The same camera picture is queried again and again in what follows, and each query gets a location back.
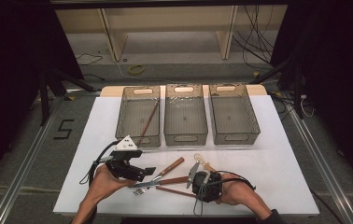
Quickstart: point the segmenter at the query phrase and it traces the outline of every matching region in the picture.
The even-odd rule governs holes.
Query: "white tabletop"
[[[316,203],[304,180],[304,176],[293,154],[292,148],[275,111],[270,96],[250,96],[258,123],[261,128],[253,146],[215,146],[213,144],[211,119],[208,102],[205,109],[208,122],[208,136],[203,147],[167,147],[162,135],[162,145],[156,148],[141,148],[140,158],[133,158],[130,164],[157,169],[154,175],[147,176],[149,181],[157,173],[179,157],[185,159],[165,178],[188,175],[195,163],[194,154],[200,153],[217,170],[237,173],[256,186],[270,208],[276,208],[281,215],[315,216],[319,214]],[[120,111],[120,97],[98,97],[92,107],[89,120],[78,145],[77,153],[64,181],[63,188],[54,207],[54,212],[74,215],[79,203],[85,196],[88,184],[79,181],[100,152],[115,141],[116,125]],[[161,118],[164,118],[164,100],[161,104]],[[167,186],[191,193],[186,184]],[[150,189],[143,195],[135,196],[133,189],[120,189],[98,204],[99,214],[123,217],[194,217],[195,199],[183,195]],[[196,213],[200,213],[201,202],[197,203]],[[243,205],[204,203],[203,217],[244,217],[253,216]]]

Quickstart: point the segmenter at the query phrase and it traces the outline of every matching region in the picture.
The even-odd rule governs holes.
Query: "human hand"
[[[135,183],[136,181],[133,180],[117,179],[110,173],[106,165],[98,167],[92,184],[83,201],[80,203],[78,213],[72,223],[84,223],[99,202],[112,195],[118,189],[131,186]]]
[[[222,179],[239,178],[237,175],[224,174]],[[242,204],[252,210],[258,219],[263,220],[272,214],[264,200],[252,190],[246,183],[241,181],[230,181],[222,184],[222,193],[216,203],[227,203],[230,205]]]

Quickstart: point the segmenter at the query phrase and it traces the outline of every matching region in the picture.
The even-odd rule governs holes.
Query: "translucent plastic bin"
[[[164,137],[167,146],[204,146],[208,135],[203,86],[166,86]]]
[[[115,136],[127,135],[138,147],[160,146],[160,86],[124,88]]]
[[[261,133],[244,83],[209,85],[214,144],[253,145]]]

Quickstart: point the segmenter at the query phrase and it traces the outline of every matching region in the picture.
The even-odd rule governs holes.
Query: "gray floor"
[[[170,42],[171,37],[177,37],[176,42]],[[106,52],[106,42],[104,43],[101,36],[71,35],[69,38],[76,55],[96,53],[96,55],[103,56],[103,60],[97,63],[81,65],[84,74],[93,74],[105,79],[103,81],[97,77],[86,76],[86,82],[97,88],[108,85],[148,85],[183,81],[203,84],[232,81],[248,82],[254,78],[254,72],[259,71],[263,74],[266,71],[265,69],[253,69],[244,64],[242,51],[236,45],[232,47],[229,60],[222,60],[219,56],[216,37],[212,33],[130,35],[123,52],[123,59],[126,59],[127,62],[120,62],[120,70],[116,64],[111,62]],[[94,58],[88,57],[81,60],[80,63],[89,63]],[[265,67],[252,56],[248,55],[247,61]],[[128,66],[134,63],[141,63],[145,67],[145,71],[142,75],[139,75],[139,79],[127,72]],[[263,83],[263,86],[268,91],[277,91],[276,79],[277,77],[267,80]],[[67,89],[78,89],[68,82],[64,84]],[[68,223],[71,220],[71,217],[62,217],[52,213],[52,207],[57,201],[97,95],[97,93],[87,93],[85,91],[68,93],[70,98],[65,98],[55,114],[46,139],[23,183],[16,202],[7,216],[6,223],[56,224]],[[283,105],[277,101],[275,101],[275,107],[280,112],[284,109]],[[309,188],[328,204],[337,216],[341,217],[333,197],[288,112],[286,110],[280,113],[279,117],[282,119],[282,124]],[[55,137],[65,136],[65,133],[58,132],[63,119],[73,120],[66,122],[63,126],[72,129],[72,132],[68,139],[54,139]],[[35,140],[40,128],[40,121],[40,102],[35,101],[18,135],[11,143],[11,150],[5,154],[0,162],[0,202]],[[307,124],[310,133],[313,134],[318,147],[353,206],[353,171],[350,165],[345,158],[337,153],[338,147],[333,142],[331,134],[319,115],[315,114],[311,118],[304,117],[304,122]],[[288,223],[337,223],[329,209],[317,198],[315,200],[320,215],[316,217],[285,217],[285,219]],[[120,217],[98,217],[95,223],[120,223]]]

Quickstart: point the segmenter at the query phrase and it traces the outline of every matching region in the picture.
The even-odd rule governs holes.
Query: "metal frame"
[[[123,7],[206,7],[206,6],[248,6],[287,5],[290,3],[314,3],[315,0],[49,0],[48,2],[27,2],[14,0],[14,5],[27,7],[52,7],[54,9],[80,8],[123,8]]]
[[[32,165],[34,164],[35,158],[42,147],[43,142],[46,139],[49,128],[51,127],[54,117],[63,102],[63,97],[56,97],[53,102],[53,107],[49,113],[48,121],[45,125],[41,126],[39,132],[37,133],[33,144],[28,150],[27,155],[25,156],[24,161],[22,162],[19,171],[11,182],[10,186],[7,189],[2,201],[0,202],[0,223],[5,223],[8,214],[10,213],[11,208],[13,207],[14,202],[16,202],[17,196],[19,196],[20,189],[28,176]]]
[[[284,91],[284,95],[290,98],[288,92]],[[290,105],[287,105],[288,110],[292,110],[290,115],[297,127],[302,139],[304,140],[307,149],[316,164],[319,173],[322,176],[322,179],[325,182],[325,185],[328,188],[331,196],[334,199],[344,221],[346,223],[353,223],[353,207],[351,201],[346,196],[342,186],[340,186],[336,177],[334,176],[331,167],[327,163],[325,157],[322,155],[321,150],[319,149],[316,141],[308,130],[307,126],[304,123],[304,120],[300,119],[299,116],[293,111]]]

